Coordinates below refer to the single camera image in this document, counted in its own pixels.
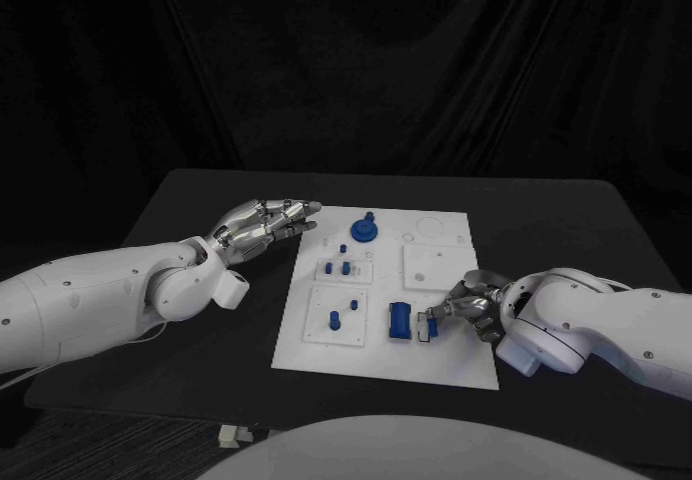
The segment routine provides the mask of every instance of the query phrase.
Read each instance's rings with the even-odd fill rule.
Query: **white panel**
[[[356,310],[350,309],[350,301],[357,301]],[[342,326],[339,330],[329,328],[329,314],[339,312]],[[365,345],[365,319],[368,312],[368,292],[355,288],[314,287],[307,310],[306,342],[333,343],[339,345]]]
[[[476,265],[473,248],[404,245],[404,288],[447,293]]]
[[[343,275],[343,262],[350,264],[350,272]],[[327,263],[331,263],[331,273],[326,273]],[[320,258],[317,260],[317,271],[314,279],[321,282],[360,283],[369,285],[372,283],[372,262],[359,262],[342,258]]]
[[[359,243],[350,236],[350,226],[368,211],[375,214],[379,234],[372,242]],[[440,304],[445,292],[404,289],[404,245],[461,246],[473,252],[466,214],[326,206],[310,219],[317,221],[317,228],[306,232],[300,241],[272,367],[496,390],[493,352],[490,345],[480,342],[468,322],[445,321],[440,336],[430,343],[418,341],[417,314]],[[347,246],[343,254],[342,244]],[[366,340],[359,348],[303,341],[313,287],[337,286],[316,279],[319,260],[330,258],[372,262],[373,266],[372,284],[340,285],[368,294]],[[340,264],[334,264],[333,274],[339,274],[339,268]],[[476,268],[470,259],[463,264],[445,262],[444,274],[458,281],[466,271]],[[389,341],[392,302],[411,305],[411,341]]]

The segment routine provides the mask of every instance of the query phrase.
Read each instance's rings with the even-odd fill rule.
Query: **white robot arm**
[[[594,353],[637,383],[692,400],[690,312],[690,295],[555,268],[516,282],[468,272],[427,316],[467,318],[483,341],[500,338],[499,317],[496,354],[526,376],[541,364],[577,373]]]
[[[76,360],[192,318],[213,299],[235,309],[249,289],[226,268],[311,230],[317,202],[252,200],[210,234],[47,262],[0,283],[0,373]]]

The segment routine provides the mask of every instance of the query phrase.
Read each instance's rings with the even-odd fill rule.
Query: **black table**
[[[127,246],[205,235],[251,198],[468,213],[479,265],[517,278],[574,267],[633,287],[677,290],[613,186],[601,181],[174,171]],[[631,383],[598,357],[577,375],[525,378],[500,360],[500,391],[271,369],[300,240],[238,267],[251,290],[156,341],[59,365],[26,403],[290,429],[350,415],[457,418],[533,434],[620,462],[692,466],[692,402]]]

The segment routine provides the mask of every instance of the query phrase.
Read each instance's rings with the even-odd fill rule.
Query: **cable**
[[[37,367],[37,368],[29,370],[26,373],[16,376],[9,382],[3,383],[0,385],[0,390],[4,390],[7,387],[11,387],[22,380],[26,380],[27,378],[33,377],[35,375],[37,375],[40,372],[43,372],[45,370],[47,370],[53,366],[55,365],[46,365],[45,367]]]
[[[144,338],[141,340],[133,340],[131,342],[127,342],[125,345],[130,345],[131,343],[144,343],[144,342],[151,341],[166,330],[166,325],[167,324],[169,324],[169,322],[161,323],[161,329],[156,332],[156,335],[153,337]]]
[[[624,283],[615,282],[614,280],[610,280],[607,278],[595,277],[601,282],[605,282],[608,285],[621,288],[623,290],[631,290],[631,287],[628,287]]]

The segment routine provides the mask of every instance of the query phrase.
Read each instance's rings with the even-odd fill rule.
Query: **black backdrop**
[[[605,179],[692,290],[690,17],[682,0],[0,0],[3,276],[115,247],[197,167]]]

